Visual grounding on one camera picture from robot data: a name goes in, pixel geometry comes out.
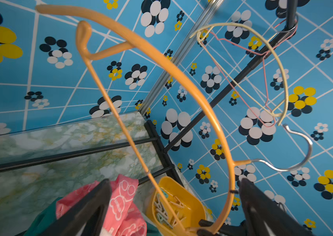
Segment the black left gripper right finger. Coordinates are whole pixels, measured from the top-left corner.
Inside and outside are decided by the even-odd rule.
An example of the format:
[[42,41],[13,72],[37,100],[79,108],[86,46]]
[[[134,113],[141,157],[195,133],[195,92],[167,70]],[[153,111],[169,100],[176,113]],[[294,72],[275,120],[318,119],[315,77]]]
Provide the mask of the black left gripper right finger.
[[312,235],[249,180],[241,180],[239,196],[249,236]]

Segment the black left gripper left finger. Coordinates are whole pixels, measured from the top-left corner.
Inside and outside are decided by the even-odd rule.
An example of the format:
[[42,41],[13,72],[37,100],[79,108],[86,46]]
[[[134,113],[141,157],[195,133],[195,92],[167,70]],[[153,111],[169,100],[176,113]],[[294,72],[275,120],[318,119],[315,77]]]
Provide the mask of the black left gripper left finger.
[[80,230],[83,236],[98,236],[111,198],[110,180],[101,181],[66,214],[46,228],[41,236],[76,236]]

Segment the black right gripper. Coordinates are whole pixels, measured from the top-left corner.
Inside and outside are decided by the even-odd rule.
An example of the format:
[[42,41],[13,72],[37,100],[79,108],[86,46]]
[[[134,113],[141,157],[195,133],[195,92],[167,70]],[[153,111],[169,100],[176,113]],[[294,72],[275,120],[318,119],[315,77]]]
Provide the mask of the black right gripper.
[[218,233],[213,234],[207,230],[200,229],[197,231],[198,236],[247,236],[248,230],[246,220],[242,221],[239,226],[231,226],[223,224]]

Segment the pink jacket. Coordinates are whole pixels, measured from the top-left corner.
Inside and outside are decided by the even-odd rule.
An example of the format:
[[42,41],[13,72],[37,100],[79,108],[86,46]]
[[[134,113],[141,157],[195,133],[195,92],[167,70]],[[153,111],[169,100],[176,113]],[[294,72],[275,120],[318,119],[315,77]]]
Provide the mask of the pink jacket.
[[[56,218],[59,219],[78,201],[83,199],[97,185],[98,181],[87,184],[57,201]],[[134,204],[138,180],[118,175],[110,182],[112,195],[100,232],[101,236],[145,236],[147,223]]]

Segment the green jacket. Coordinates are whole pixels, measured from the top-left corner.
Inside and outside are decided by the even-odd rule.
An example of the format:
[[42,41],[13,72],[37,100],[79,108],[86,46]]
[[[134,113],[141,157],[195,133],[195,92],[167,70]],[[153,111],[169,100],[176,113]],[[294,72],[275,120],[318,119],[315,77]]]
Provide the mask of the green jacket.
[[45,210],[43,210],[32,222],[25,236],[38,236],[56,221],[56,203],[62,197],[56,198]]

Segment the wooden hanger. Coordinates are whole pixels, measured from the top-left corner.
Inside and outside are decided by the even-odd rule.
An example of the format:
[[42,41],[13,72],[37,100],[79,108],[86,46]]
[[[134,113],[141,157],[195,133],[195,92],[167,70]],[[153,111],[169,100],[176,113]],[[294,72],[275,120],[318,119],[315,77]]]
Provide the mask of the wooden hanger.
[[[76,6],[59,6],[59,5],[38,5],[36,6],[36,11],[40,14],[48,14],[48,15],[66,15],[66,16],[77,16],[81,18],[81,21],[77,25],[76,31],[76,45],[77,49],[87,66],[87,69],[90,71],[94,81],[96,82],[99,90],[101,91],[103,97],[108,99],[108,94],[102,85],[98,75],[96,74],[92,61],[101,60],[103,58],[109,57],[111,55],[130,50],[133,48],[137,48],[142,51],[144,54],[149,56],[153,61],[155,61],[158,65],[160,65],[167,73],[169,73],[173,78],[175,78],[189,93],[192,94],[195,101],[200,105],[203,113],[207,116],[212,127],[214,128],[217,137],[221,143],[221,146],[224,151],[225,160],[228,167],[229,174],[229,187],[228,194],[225,206],[217,218],[217,220],[212,223],[210,226],[199,226],[197,231],[200,229],[204,229],[209,231],[210,233],[216,234],[223,224],[225,224],[225,220],[230,214],[231,207],[234,201],[235,195],[239,195],[239,191],[235,190],[235,177],[234,177],[234,169],[239,165],[248,165],[252,163],[252,160],[244,160],[244,161],[234,161],[231,156],[231,152],[229,150],[226,138],[224,136],[224,132],[220,125],[220,122],[214,113],[211,105],[206,100],[205,96],[199,91],[199,89],[184,75],[184,73],[174,65],[170,60],[168,60],[162,53],[160,53],[154,46],[149,44],[145,39],[132,32],[128,28],[123,25],[117,23],[111,18],[95,12],[93,10],[89,10],[83,7]],[[87,43],[91,37],[92,29],[90,26],[90,21],[96,22],[119,36],[124,38],[124,42],[108,48],[106,50],[90,53],[87,49]],[[162,191],[160,190],[158,183],[155,181],[154,177],[151,173],[147,173],[147,176],[150,182],[155,187],[155,190],[163,196]]]

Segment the pink clothes hanger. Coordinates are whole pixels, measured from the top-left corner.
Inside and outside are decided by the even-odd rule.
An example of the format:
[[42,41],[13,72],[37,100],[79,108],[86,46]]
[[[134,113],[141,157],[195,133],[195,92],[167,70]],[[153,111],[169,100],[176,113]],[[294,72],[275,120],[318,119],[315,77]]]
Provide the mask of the pink clothes hanger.
[[[261,109],[266,111],[273,118],[277,118],[278,120],[276,121],[276,125],[280,126],[282,124],[282,121],[284,120],[284,118],[287,115],[288,103],[289,103],[289,92],[288,92],[288,85],[287,85],[287,75],[286,75],[285,69],[282,65],[280,58],[278,57],[277,53],[275,52],[275,49],[279,45],[281,45],[284,41],[291,38],[295,34],[295,32],[297,30],[297,26],[298,26],[298,19],[297,19],[297,17],[294,17],[292,20],[283,20],[283,21],[286,22],[287,25],[289,23],[292,23],[292,25],[290,26],[290,28],[285,27],[285,29],[276,33],[270,40],[265,39],[263,36],[261,36],[261,34],[259,34],[256,30],[252,29],[250,26],[247,26],[245,24],[240,24],[240,23],[233,23],[233,22],[215,23],[215,24],[206,25],[196,32],[197,33],[196,39],[197,39],[198,43],[201,43],[203,41],[202,39],[199,38],[200,34],[203,31],[206,31],[206,34],[203,35],[204,37],[211,34],[218,41],[227,41],[236,47],[239,47],[241,49],[244,49],[246,51],[249,51],[249,52],[255,54],[255,57],[248,63],[248,65],[235,78],[232,78],[230,76],[230,74],[225,71],[223,66],[221,66],[219,64],[219,62],[214,58],[214,56],[212,56],[211,53],[208,53],[209,57],[213,60],[215,65],[220,70],[220,73],[222,73],[224,75],[225,79],[227,79],[229,81],[228,86],[225,89],[223,89],[219,93],[219,95],[217,95],[210,102],[211,107],[215,107],[230,91],[240,90],[241,91],[240,95],[242,95],[242,94],[246,95],[248,98],[250,98],[252,101],[254,101],[256,103],[256,105],[258,105]],[[219,27],[219,26],[223,26],[223,27],[228,26],[228,27],[235,27],[235,28],[241,28],[241,29],[248,30],[256,38],[258,38],[261,43],[263,43],[264,47],[261,49],[261,51],[256,52],[256,51],[252,51],[248,48],[242,47],[226,38],[218,38],[218,36],[214,32],[212,32],[212,30],[215,27]],[[282,84],[283,84],[283,89],[284,89],[284,99],[282,100],[282,102],[280,102],[278,105],[276,105],[274,107],[274,109],[272,109],[272,110],[268,107],[267,101],[265,102],[264,105],[262,105],[255,98],[253,98],[244,88],[242,88],[240,86],[240,82],[243,79],[245,79],[245,77],[247,77],[248,74],[252,70],[254,70],[259,65],[262,65],[263,67],[265,66],[264,65],[265,60],[269,56],[273,56],[275,61],[277,62],[277,65],[278,65],[280,73],[281,73]]]

